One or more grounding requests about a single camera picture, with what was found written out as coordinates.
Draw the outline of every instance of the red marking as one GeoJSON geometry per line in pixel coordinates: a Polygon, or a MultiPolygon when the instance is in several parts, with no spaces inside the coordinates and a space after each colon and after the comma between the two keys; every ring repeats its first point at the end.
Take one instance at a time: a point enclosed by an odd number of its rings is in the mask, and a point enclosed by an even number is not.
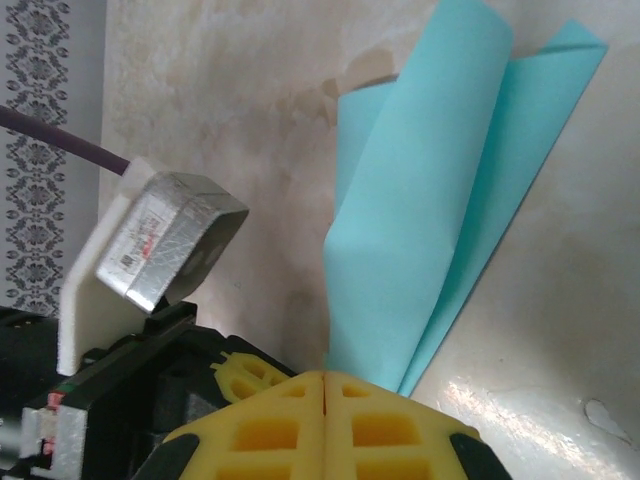
{"type": "Polygon", "coordinates": [[[153,248],[153,235],[149,235],[149,238],[147,239],[147,243],[144,244],[144,247],[142,249],[142,258],[147,260],[149,258],[149,255],[151,255],[152,248],[153,248]]]}
{"type": "Polygon", "coordinates": [[[62,403],[63,397],[63,392],[49,392],[49,395],[47,395],[47,408],[54,412],[57,411],[60,403],[62,403]]]}
{"type": "Polygon", "coordinates": [[[55,439],[47,438],[44,441],[44,445],[42,445],[42,454],[46,456],[53,455],[55,448],[56,448],[55,439]]]}

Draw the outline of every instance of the yellow foam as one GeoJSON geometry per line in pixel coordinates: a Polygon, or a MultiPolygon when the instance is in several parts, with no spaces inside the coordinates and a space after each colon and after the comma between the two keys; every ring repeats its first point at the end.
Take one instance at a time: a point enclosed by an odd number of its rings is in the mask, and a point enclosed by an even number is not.
{"type": "Polygon", "coordinates": [[[465,424],[341,373],[325,375],[325,478],[466,480],[449,441],[465,424]]]}
{"type": "Polygon", "coordinates": [[[222,396],[237,403],[284,382],[289,377],[260,357],[249,353],[226,354],[227,360],[214,363],[214,376],[222,396]]]}
{"type": "Polygon", "coordinates": [[[174,431],[200,444],[183,480],[321,480],[323,373],[310,372],[174,431]]]}
{"type": "Polygon", "coordinates": [[[480,439],[436,410],[334,372],[294,377],[167,441],[184,433],[200,445],[181,480],[466,480],[449,436],[480,439]]]}

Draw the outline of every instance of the damask pattern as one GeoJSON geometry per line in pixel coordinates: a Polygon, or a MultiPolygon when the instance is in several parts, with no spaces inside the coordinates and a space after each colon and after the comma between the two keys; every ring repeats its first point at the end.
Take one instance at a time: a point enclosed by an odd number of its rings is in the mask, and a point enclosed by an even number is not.
{"type": "MultiPolygon", "coordinates": [[[[67,122],[69,12],[59,0],[19,0],[6,9],[11,31],[5,41],[11,49],[5,67],[13,76],[6,82],[7,106],[55,126],[67,122]]],[[[14,308],[55,316],[63,278],[65,152],[9,133],[6,294],[14,308]]]]}

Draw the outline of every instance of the light blue paper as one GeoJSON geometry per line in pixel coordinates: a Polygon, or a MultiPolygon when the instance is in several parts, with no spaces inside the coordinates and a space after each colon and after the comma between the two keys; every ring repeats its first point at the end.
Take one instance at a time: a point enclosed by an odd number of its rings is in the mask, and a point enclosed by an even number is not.
{"type": "Polygon", "coordinates": [[[411,392],[605,51],[575,23],[544,55],[511,42],[443,0],[395,83],[340,99],[329,368],[411,392]]]}

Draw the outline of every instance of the silver metal block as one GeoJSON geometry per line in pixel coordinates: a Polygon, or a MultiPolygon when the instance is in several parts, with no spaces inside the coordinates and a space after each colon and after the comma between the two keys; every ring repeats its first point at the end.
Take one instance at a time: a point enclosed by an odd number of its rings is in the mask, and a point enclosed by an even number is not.
{"type": "Polygon", "coordinates": [[[96,277],[151,313],[204,281],[249,210],[202,175],[160,172],[113,235],[96,277]]]}

